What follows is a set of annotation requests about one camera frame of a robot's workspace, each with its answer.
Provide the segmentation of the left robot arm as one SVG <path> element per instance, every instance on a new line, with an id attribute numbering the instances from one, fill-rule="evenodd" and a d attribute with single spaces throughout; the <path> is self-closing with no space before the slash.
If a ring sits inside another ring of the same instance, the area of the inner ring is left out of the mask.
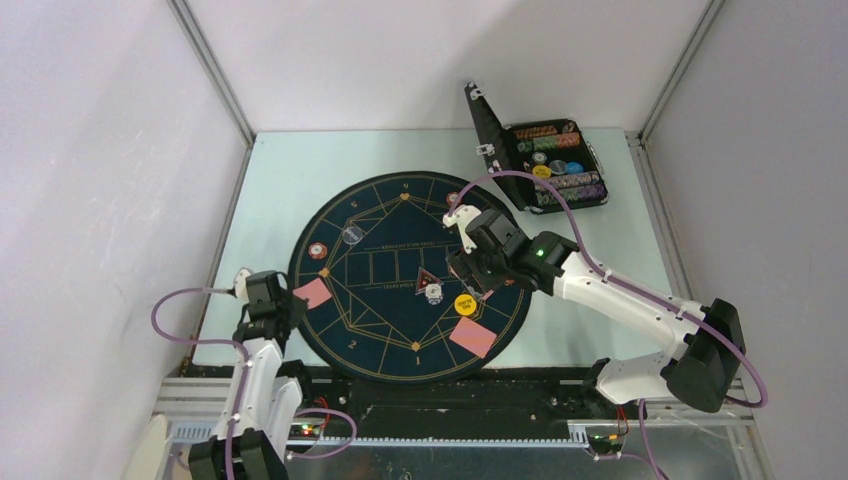
<path id="1" fill-rule="evenodd" d="M 239 358 L 211 437 L 190 448 L 193 479 L 287 479 L 284 459 L 294 416 L 316 403 L 300 361 L 286 362 L 291 332 L 307 302 L 287 290 L 286 274 L 242 268 L 232 294 L 244 301 L 232 335 Z"/>

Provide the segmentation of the pink dealt card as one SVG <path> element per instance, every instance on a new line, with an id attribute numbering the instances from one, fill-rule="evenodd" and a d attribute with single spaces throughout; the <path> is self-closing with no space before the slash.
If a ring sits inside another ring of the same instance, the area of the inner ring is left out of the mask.
<path id="1" fill-rule="evenodd" d="M 478 358 L 485 358 L 496 342 L 497 335 L 479 323 L 461 317 L 449 339 Z"/>
<path id="2" fill-rule="evenodd" d="M 315 309 L 333 298 L 333 294 L 321 277 L 316 277 L 294 289 L 293 294 L 306 302 L 307 309 Z"/>

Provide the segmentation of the clear dealer button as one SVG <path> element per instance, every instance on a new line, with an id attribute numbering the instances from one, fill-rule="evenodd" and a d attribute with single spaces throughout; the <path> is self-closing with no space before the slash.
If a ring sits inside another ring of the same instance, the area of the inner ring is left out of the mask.
<path id="1" fill-rule="evenodd" d="M 342 241 L 349 246 L 358 244 L 364 236 L 365 232 L 357 225 L 350 225 L 342 230 Z"/>

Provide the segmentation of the yellow big blind button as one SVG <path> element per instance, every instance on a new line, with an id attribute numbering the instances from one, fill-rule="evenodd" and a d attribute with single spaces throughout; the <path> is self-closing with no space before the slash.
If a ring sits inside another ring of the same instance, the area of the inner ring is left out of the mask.
<path id="1" fill-rule="evenodd" d="M 477 311 L 478 303 L 471 294 L 463 293 L 455 298 L 453 307 L 460 316 L 470 317 Z"/>

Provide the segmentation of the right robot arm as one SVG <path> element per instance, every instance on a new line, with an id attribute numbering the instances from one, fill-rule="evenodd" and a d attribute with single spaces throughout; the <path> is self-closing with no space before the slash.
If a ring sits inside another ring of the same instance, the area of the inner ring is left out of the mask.
<path id="1" fill-rule="evenodd" d="M 496 209 L 462 205 L 442 222 L 461 247 L 449 271 L 477 296 L 512 284 L 575 302 L 655 341 L 659 350 L 627 360 L 603 358 L 583 381 L 585 411 L 606 418 L 621 404 L 674 398 L 715 413 L 728 399 L 744 351 L 737 309 L 659 293 L 604 272 L 573 241 L 550 231 L 533 238 Z"/>

